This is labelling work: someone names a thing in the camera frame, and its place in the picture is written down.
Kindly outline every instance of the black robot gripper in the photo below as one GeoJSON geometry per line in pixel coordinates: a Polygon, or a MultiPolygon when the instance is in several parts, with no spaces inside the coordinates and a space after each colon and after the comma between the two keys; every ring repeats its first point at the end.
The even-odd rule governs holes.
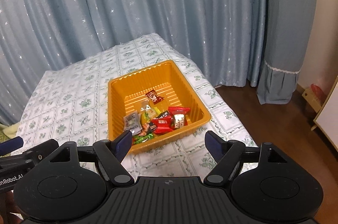
{"type": "Polygon", "coordinates": [[[216,166],[204,178],[133,177],[120,164],[131,132],[77,147],[66,142],[16,181],[14,199],[34,223],[316,223],[323,199],[316,179],[272,143],[246,147],[212,131],[216,166]],[[93,162],[97,173],[80,167],[93,162]],[[243,164],[257,168],[240,174],[243,164]]]}

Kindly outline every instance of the finger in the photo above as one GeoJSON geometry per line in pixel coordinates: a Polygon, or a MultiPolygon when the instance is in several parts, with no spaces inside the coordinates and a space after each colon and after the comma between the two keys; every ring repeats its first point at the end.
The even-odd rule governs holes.
{"type": "Polygon", "coordinates": [[[12,214],[12,213],[8,213],[7,214],[8,217],[8,224],[19,224],[22,219],[20,219],[20,217],[12,214]]]}
{"type": "Polygon", "coordinates": [[[6,210],[8,213],[20,213],[11,191],[6,192],[6,210]]]}

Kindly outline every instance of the black ribbed plate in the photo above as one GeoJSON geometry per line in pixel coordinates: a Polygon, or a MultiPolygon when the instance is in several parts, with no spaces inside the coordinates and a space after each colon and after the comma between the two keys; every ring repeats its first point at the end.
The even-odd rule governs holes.
{"type": "MultiPolygon", "coordinates": [[[[23,224],[33,224],[25,220],[23,224]]],[[[96,212],[76,224],[260,224],[241,213],[222,189],[199,177],[139,177],[117,188],[96,212]]],[[[313,220],[303,224],[315,224],[313,220]]]]}

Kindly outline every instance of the curtain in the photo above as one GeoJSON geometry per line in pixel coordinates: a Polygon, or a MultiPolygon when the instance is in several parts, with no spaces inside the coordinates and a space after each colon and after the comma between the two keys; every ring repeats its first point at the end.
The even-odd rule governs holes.
{"type": "Polygon", "coordinates": [[[266,46],[257,96],[261,104],[286,104],[296,90],[316,0],[268,0],[266,46]]]}
{"type": "Polygon", "coordinates": [[[158,33],[212,85],[258,80],[265,0],[0,0],[0,122],[17,122],[47,70],[158,33]]]}

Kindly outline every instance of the white lace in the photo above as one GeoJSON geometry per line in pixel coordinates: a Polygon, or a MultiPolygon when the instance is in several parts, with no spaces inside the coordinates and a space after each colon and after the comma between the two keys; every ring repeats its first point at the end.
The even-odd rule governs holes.
{"type": "Polygon", "coordinates": [[[276,67],[272,67],[266,62],[266,60],[264,60],[264,63],[268,66],[269,69],[272,69],[272,70],[275,70],[275,71],[280,71],[280,72],[289,73],[289,74],[297,74],[297,73],[300,72],[300,70],[299,71],[288,71],[288,70],[283,70],[283,69],[279,69],[279,68],[276,68],[276,67]]]}

